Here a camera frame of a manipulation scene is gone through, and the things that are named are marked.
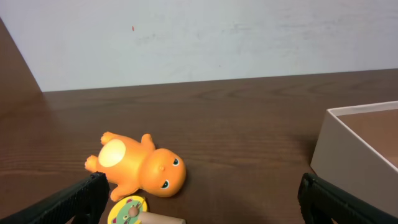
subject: white cardboard box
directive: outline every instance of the white cardboard box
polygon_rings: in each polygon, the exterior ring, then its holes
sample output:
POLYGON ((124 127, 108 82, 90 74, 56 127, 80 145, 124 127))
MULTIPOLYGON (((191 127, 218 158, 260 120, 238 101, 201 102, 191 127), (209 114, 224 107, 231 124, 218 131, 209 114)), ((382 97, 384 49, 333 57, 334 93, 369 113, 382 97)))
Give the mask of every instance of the white cardboard box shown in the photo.
POLYGON ((329 109, 312 157, 315 173, 398 217, 398 101, 329 109))

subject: wood grain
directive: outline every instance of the wood grain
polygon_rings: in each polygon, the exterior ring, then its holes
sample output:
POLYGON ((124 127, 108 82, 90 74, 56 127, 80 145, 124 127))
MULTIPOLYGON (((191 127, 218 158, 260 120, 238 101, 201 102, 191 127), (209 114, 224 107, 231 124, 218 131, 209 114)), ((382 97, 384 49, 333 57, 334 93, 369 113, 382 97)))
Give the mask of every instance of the wood grain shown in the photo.
MULTIPOLYGON (((150 211, 189 223, 303 223, 301 176, 327 108, 398 99, 398 70, 44 93, 0 120, 0 217, 89 175, 112 131, 183 158, 188 179, 150 211)), ((109 202, 102 217, 105 223, 109 202)))
POLYGON ((0 18, 0 116, 41 93, 0 18))

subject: toy's eye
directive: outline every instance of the toy's eye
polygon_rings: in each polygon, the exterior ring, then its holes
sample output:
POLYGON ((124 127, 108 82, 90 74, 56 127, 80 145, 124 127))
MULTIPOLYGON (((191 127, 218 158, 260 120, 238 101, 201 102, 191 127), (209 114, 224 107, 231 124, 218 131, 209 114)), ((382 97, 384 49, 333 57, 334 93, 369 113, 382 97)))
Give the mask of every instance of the toy's eye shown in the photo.
POLYGON ((162 189, 167 189, 169 187, 169 181, 166 180, 162 186, 162 189))
POLYGON ((173 166, 178 166, 180 164, 179 159, 175 158, 173 162, 173 166))

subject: white wall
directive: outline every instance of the white wall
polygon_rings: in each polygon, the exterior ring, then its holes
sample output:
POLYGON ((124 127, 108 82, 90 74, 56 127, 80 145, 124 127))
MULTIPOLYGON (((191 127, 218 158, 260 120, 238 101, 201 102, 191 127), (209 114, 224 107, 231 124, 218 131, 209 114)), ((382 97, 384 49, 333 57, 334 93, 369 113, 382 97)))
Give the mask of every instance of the white wall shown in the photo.
POLYGON ((397 0, 0 0, 0 16, 43 91, 398 67, 397 0))

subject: orange dinosaur toy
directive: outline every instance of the orange dinosaur toy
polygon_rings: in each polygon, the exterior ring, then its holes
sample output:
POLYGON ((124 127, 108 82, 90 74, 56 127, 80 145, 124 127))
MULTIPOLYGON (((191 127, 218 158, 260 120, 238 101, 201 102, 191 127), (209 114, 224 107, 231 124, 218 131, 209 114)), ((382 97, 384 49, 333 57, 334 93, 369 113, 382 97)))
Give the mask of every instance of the orange dinosaur toy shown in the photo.
POLYGON ((168 149, 156 149, 150 134, 141 143, 125 136, 106 132, 99 156, 90 156, 85 163, 90 172, 103 172, 109 182, 118 186, 111 193, 116 202, 138 189, 169 197, 180 190, 185 181, 185 164, 168 149))

